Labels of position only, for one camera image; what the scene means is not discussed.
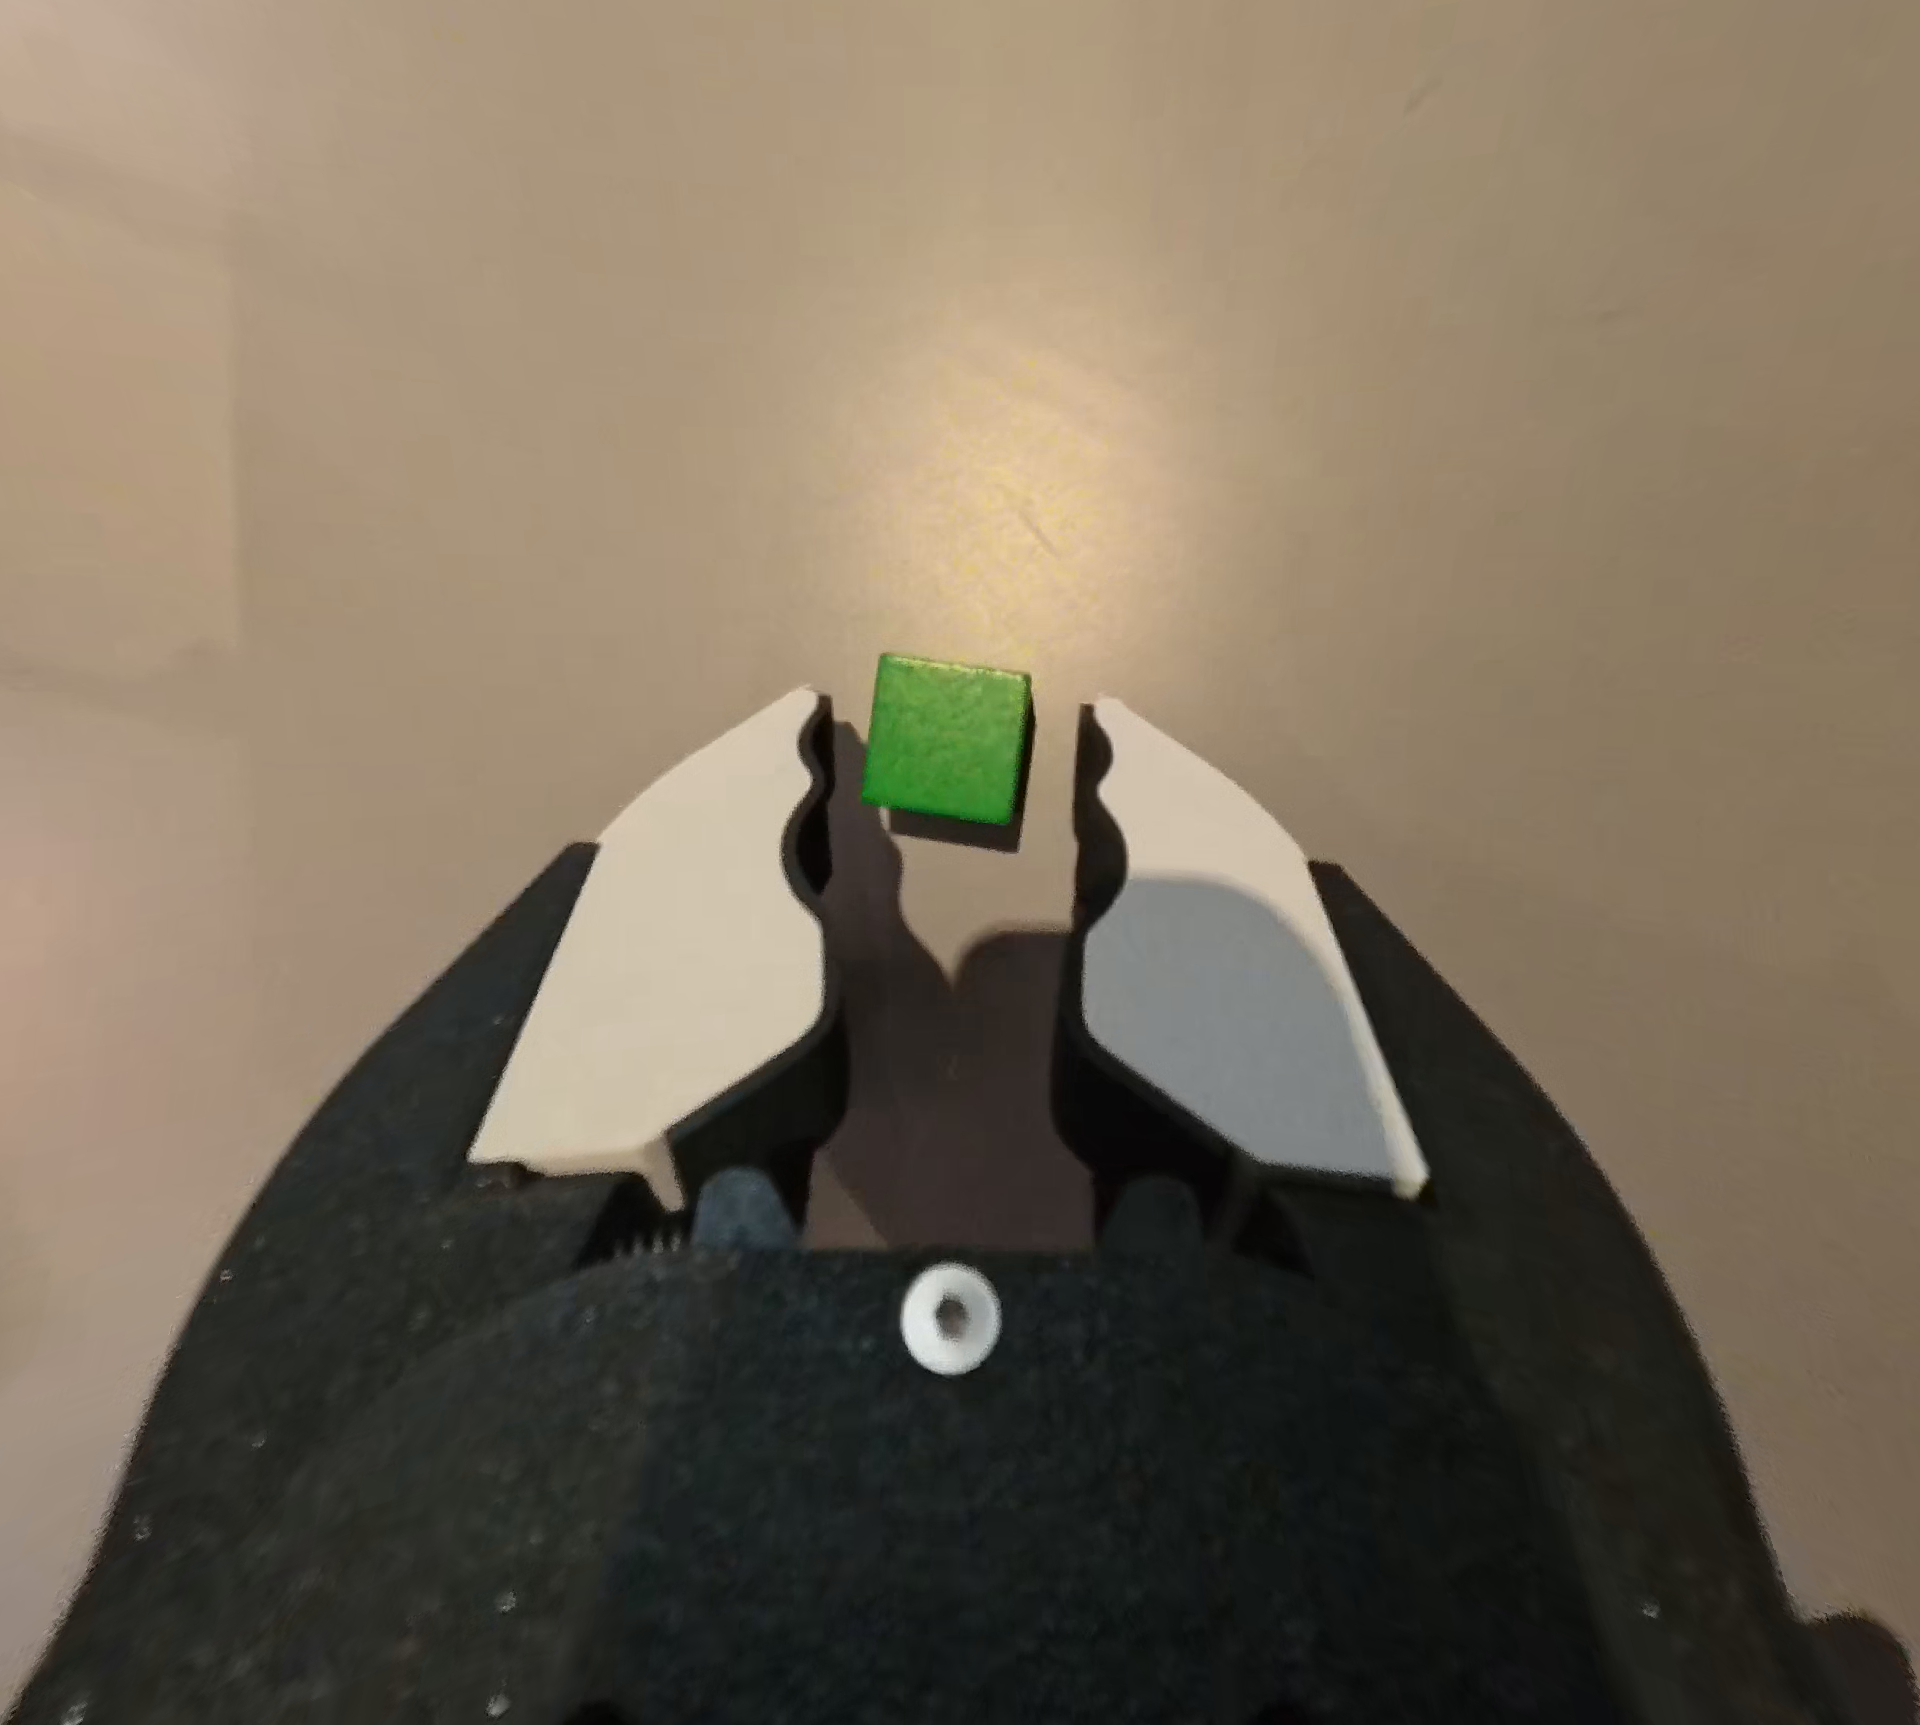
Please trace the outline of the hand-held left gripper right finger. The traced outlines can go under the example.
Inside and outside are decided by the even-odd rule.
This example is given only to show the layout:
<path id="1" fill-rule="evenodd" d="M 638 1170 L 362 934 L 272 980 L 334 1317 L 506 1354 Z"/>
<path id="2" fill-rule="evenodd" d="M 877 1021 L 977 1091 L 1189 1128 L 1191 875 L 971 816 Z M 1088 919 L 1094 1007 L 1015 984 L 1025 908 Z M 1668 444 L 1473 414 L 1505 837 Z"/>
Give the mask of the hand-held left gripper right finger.
<path id="1" fill-rule="evenodd" d="M 1099 697 L 1075 837 L 1055 1126 L 1097 1237 L 1417 1233 L 1429 1162 L 1295 835 Z"/>

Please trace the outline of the green wooden cube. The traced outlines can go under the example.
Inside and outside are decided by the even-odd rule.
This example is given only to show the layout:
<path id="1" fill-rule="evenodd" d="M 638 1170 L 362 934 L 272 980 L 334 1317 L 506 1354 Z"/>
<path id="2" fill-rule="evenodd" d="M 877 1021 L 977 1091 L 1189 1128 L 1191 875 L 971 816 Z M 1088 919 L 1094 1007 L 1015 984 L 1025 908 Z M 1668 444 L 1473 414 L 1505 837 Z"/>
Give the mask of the green wooden cube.
<path id="1" fill-rule="evenodd" d="M 910 837 L 1013 854 L 1036 730 L 1025 670 L 883 653 L 860 798 Z"/>

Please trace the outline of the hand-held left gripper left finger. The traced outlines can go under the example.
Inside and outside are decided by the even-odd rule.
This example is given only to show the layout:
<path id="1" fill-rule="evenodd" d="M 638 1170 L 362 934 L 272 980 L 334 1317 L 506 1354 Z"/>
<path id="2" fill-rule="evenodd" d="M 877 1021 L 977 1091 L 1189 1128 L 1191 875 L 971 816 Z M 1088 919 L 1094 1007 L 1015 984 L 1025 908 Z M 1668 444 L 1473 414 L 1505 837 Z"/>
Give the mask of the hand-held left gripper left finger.
<path id="1" fill-rule="evenodd" d="M 785 691 L 627 802 L 468 1147 L 475 1168 L 632 1174 L 663 1210 L 751 1166 L 805 1214 L 851 1101 L 831 875 L 833 714 Z"/>

